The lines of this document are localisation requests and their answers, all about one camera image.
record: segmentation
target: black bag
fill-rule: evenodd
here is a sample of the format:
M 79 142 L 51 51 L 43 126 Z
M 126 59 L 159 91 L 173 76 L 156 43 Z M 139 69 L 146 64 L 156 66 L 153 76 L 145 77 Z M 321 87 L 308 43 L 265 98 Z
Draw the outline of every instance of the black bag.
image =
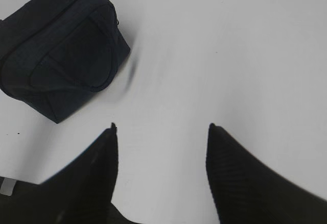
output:
M 0 20 L 0 88 L 59 123 L 111 83 L 129 52 L 109 0 L 31 0 Z

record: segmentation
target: black zippered bag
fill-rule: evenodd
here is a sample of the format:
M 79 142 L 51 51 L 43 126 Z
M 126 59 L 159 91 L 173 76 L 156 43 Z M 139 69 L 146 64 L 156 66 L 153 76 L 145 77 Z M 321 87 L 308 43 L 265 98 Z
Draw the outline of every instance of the black zippered bag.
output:
M 111 83 L 129 52 L 109 0 L 31 0 L 0 20 L 0 88 L 59 123 Z

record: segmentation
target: black fabric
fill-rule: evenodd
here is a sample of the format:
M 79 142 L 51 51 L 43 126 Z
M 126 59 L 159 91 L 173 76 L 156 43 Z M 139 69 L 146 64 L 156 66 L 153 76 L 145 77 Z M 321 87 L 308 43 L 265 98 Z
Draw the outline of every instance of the black fabric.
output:
M 111 83 L 129 52 L 109 0 L 31 0 L 0 21 L 0 88 L 59 123 Z
M 112 124 L 43 184 L 17 182 L 13 196 L 0 195 L 0 223 L 133 224 L 110 203 L 117 173 L 118 142 Z
M 214 124 L 206 169 L 222 224 L 327 223 L 326 201 L 272 171 Z

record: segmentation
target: white surface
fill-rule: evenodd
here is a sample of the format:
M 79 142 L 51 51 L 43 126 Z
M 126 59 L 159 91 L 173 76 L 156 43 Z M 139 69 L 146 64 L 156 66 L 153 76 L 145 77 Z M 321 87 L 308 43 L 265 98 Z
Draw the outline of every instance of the white surface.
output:
M 0 0 L 0 18 L 25 1 Z M 114 121 L 122 213 L 214 224 L 205 155 L 215 122 L 327 198 L 327 0 L 111 1 L 132 48 L 126 65 L 59 125 L 0 93 L 0 176 L 40 183 Z

